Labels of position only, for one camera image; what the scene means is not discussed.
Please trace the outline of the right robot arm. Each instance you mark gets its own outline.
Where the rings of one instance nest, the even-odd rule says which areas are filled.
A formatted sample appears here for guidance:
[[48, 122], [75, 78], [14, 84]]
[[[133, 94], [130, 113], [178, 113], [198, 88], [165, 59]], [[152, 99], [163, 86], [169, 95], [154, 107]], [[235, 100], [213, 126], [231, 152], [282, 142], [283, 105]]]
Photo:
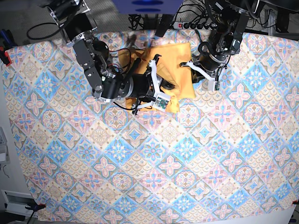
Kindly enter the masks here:
[[149, 60], [143, 74], [136, 73], [142, 61], [139, 57], [129, 61], [123, 72], [113, 68], [108, 64], [110, 51], [107, 44], [94, 36], [95, 27], [86, 11], [80, 12], [85, 5], [82, 0], [49, 0], [45, 7], [66, 43], [73, 47], [77, 62], [92, 88], [92, 96], [105, 103], [135, 98], [129, 108], [134, 115], [143, 108], [164, 112], [171, 97], [162, 89], [172, 89], [174, 85], [157, 74], [160, 55]]

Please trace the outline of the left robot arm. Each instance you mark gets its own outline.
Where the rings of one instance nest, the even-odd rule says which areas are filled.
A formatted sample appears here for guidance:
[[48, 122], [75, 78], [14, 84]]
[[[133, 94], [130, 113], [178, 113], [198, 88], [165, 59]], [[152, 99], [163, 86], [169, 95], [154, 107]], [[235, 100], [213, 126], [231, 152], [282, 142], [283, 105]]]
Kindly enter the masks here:
[[181, 62], [179, 66], [191, 68], [193, 83], [206, 79], [207, 89], [218, 91], [222, 87], [221, 71], [227, 68], [230, 57], [240, 52], [242, 35], [253, 13], [253, 2], [206, 0], [204, 5], [213, 25], [209, 39], [200, 42], [197, 58]]

